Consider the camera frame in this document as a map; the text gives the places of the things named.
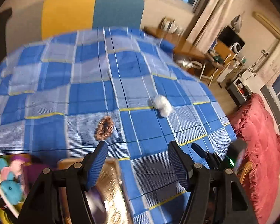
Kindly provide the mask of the white fluffy ball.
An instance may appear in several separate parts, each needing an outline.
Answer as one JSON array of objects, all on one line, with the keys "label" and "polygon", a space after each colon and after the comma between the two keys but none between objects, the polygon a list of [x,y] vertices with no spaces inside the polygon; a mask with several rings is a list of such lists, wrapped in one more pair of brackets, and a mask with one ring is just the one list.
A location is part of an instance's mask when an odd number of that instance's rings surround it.
[{"label": "white fluffy ball", "polygon": [[155,96],[153,100],[154,108],[156,108],[161,117],[166,118],[173,112],[173,107],[170,104],[169,100],[163,95]]}]

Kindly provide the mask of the blue plush toy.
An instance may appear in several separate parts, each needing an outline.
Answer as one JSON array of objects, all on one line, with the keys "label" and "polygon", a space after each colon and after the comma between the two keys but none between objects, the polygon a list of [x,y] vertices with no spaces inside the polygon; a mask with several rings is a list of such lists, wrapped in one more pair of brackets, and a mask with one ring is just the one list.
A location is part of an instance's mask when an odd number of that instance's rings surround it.
[{"label": "blue plush toy", "polygon": [[14,178],[13,180],[5,180],[5,181],[3,181],[1,178],[2,168],[4,168],[5,166],[9,166],[10,164],[8,164],[5,158],[0,158],[0,188],[4,192],[4,195],[6,196],[6,199],[9,201],[9,203],[11,205],[16,205],[23,198],[23,191],[21,189],[21,184],[18,181],[18,178]]}]

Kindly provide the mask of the brown scrunchie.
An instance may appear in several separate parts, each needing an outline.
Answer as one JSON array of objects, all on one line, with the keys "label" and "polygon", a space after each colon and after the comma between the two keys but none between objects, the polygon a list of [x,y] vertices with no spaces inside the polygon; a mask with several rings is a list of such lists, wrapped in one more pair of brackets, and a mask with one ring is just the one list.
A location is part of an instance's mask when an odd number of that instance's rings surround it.
[{"label": "brown scrunchie", "polygon": [[104,116],[97,124],[94,138],[97,141],[106,140],[113,132],[114,122],[111,116]]}]

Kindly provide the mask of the ornate silver tissue box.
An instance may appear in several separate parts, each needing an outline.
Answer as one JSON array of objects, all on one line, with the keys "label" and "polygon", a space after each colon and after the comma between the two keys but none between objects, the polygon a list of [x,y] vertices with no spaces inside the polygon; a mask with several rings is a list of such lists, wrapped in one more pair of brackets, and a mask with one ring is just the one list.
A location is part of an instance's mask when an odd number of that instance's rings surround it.
[{"label": "ornate silver tissue box", "polygon": [[105,160],[97,183],[85,196],[94,223],[133,223],[118,160]]}]

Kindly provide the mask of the pink bedspread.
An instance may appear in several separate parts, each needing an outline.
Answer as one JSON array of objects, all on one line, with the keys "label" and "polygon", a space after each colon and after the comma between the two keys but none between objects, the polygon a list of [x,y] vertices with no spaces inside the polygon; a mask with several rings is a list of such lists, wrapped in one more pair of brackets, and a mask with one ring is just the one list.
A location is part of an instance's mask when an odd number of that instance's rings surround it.
[{"label": "pink bedspread", "polygon": [[280,174],[280,135],[259,94],[229,117],[236,136],[247,143],[239,172],[246,163],[251,170],[245,175],[243,188],[250,198],[259,223],[266,223],[277,198]]}]

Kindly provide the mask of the purple cardboard box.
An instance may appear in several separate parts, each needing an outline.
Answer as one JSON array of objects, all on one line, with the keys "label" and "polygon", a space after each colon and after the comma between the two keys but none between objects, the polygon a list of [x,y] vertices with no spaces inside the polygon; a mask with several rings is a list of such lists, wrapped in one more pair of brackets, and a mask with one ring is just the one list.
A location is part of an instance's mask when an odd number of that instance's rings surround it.
[{"label": "purple cardboard box", "polygon": [[43,169],[49,168],[46,164],[42,163],[23,163],[21,165],[21,174],[19,176],[23,195],[27,197],[30,189],[37,180],[39,174]]}]

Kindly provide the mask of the blue plaid tablecloth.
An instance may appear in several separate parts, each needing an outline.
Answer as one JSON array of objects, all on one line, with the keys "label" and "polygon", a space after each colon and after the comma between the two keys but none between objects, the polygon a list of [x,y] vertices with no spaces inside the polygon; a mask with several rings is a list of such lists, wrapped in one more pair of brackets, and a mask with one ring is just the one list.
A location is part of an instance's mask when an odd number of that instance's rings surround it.
[{"label": "blue plaid tablecloth", "polygon": [[[164,41],[128,27],[54,36],[20,46],[0,65],[0,155],[30,153],[50,166],[97,146],[111,116],[108,155],[118,159],[135,223],[178,223],[189,193],[167,154],[176,141],[219,157],[236,138],[208,86],[178,67]],[[155,96],[173,112],[161,117]]]}]

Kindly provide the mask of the gold metal tray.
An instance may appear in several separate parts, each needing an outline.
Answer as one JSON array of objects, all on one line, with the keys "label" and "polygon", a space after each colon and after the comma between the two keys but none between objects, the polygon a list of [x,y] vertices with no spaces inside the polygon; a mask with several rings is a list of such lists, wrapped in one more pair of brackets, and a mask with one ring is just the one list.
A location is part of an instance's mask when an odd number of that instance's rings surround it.
[{"label": "gold metal tray", "polygon": [[[32,163],[32,157],[30,154],[7,154],[0,155],[0,158],[5,158],[8,164],[14,159],[21,159],[25,161],[25,163]],[[0,188],[0,221],[2,221],[2,223],[17,223],[18,216],[25,200],[26,197],[23,195],[23,198],[18,204],[11,205]]]}]

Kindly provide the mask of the wooden chair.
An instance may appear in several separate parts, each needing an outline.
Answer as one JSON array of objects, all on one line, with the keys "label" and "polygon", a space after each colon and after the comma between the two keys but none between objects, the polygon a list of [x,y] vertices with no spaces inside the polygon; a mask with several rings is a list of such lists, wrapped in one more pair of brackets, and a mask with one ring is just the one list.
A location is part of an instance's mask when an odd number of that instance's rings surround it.
[{"label": "wooden chair", "polygon": [[211,86],[223,73],[223,70],[227,69],[227,66],[229,66],[235,56],[236,54],[231,48],[222,41],[217,40],[215,45],[205,54],[199,80],[203,79],[207,82],[208,86]]}]

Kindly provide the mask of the wooden side table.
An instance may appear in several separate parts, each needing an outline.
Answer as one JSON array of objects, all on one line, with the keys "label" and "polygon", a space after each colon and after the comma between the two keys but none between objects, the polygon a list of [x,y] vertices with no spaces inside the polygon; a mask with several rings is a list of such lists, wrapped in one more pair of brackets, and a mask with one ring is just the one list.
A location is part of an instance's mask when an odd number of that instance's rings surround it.
[{"label": "wooden side table", "polygon": [[186,38],[175,33],[168,33],[162,29],[145,26],[143,28],[146,34],[154,36],[159,39],[164,39],[174,45],[174,53],[180,56],[186,56],[194,60],[204,60],[205,55],[201,53],[194,45],[189,43]]}]

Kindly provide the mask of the black monitor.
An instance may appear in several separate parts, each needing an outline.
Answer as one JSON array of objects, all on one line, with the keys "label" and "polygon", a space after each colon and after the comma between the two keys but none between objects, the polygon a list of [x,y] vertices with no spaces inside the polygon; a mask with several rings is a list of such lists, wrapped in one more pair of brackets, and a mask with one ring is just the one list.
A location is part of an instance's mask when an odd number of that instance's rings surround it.
[{"label": "black monitor", "polygon": [[239,53],[245,46],[245,41],[229,26],[226,26],[222,30],[218,36],[218,40],[224,43],[235,54]]}]

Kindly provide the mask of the air conditioner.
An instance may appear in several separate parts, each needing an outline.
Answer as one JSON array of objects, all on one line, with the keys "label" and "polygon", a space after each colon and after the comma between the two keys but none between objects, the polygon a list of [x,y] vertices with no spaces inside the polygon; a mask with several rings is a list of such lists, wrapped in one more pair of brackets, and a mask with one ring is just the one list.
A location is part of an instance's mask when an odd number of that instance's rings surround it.
[{"label": "air conditioner", "polygon": [[277,27],[271,20],[269,20],[262,13],[253,11],[252,17],[264,26],[276,39],[280,39],[280,28]]}]

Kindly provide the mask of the grey yellow blue headboard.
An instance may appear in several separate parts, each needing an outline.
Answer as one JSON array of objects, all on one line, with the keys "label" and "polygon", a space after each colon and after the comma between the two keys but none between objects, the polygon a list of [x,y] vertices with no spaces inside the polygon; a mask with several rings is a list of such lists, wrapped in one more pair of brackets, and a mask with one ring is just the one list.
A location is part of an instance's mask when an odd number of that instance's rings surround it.
[{"label": "grey yellow blue headboard", "polygon": [[6,25],[6,52],[23,44],[76,30],[110,26],[139,29],[144,0],[43,0],[12,16]]}]

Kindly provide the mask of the patterned curtain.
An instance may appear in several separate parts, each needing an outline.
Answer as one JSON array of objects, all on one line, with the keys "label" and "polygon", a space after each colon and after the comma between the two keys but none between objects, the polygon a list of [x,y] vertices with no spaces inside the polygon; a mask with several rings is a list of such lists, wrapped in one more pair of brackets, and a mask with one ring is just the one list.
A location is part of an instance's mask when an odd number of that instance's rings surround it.
[{"label": "patterned curtain", "polygon": [[225,26],[225,20],[233,0],[209,0],[198,21],[191,30],[188,41],[206,54]]}]

